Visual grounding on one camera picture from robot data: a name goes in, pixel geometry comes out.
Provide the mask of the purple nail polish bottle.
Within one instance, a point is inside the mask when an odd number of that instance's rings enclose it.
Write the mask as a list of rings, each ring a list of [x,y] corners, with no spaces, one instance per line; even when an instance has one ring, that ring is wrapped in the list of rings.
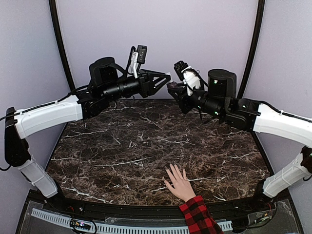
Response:
[[[178,88],[178,84],[175,81],[167,83],[167,89],[174,89],[174,88]]]

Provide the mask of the red plaid sleeve forearm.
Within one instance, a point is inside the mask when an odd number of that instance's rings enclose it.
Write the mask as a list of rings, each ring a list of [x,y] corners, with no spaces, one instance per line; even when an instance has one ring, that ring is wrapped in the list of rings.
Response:
[[[179,206],[189,233],[191,234],[223,234],[221,227],[210,215],[202,196],[191,198]]]

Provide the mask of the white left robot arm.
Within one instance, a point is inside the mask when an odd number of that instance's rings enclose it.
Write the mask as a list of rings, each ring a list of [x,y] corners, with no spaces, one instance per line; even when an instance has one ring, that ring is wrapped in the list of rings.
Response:
[[[115,63],[113,57],[97,60],[89,66],[91,80],[65,97],[29,109],[7,109],[4,129],[4,158],[9,167],[17,168],[46,197],[57,212],[69,208],[60,195],[56,182],[36,162],[29,152],[26,138],[39,131],[82,119],[96,117],[112,101],[140,94],[154,95],[167,82],[169,73],[140,69],[144,59],[133,60],[132,73]]]

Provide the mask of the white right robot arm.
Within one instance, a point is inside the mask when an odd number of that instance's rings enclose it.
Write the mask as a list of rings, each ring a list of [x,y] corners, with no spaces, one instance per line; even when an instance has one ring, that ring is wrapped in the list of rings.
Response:
[[[196,108],[236,129],[287,138],[304,146],[295,159],[273,176],[261,181],[249,200],[249,208],[260,211],[268,198],[304,177],[312,176],[312,120],[274,108],[267,102],[236,97],[236,74],[223,69],[208,72],[204,83],[192,67],[177,68],[181,82],[170,81],[168,93],[183,113]]]

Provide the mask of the person's bare hand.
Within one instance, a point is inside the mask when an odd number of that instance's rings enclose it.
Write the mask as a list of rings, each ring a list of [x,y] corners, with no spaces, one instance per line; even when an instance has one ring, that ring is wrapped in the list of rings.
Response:
[[[171,182],[164,180],[164,184],[169,191],[177,198],[184,202],[196,197],[195,192],[186,177],[186,171],[183,169],[182,173],[179,167],[175,164],[170,164],[170,168],[166,169],[166,173],[169,176]]]

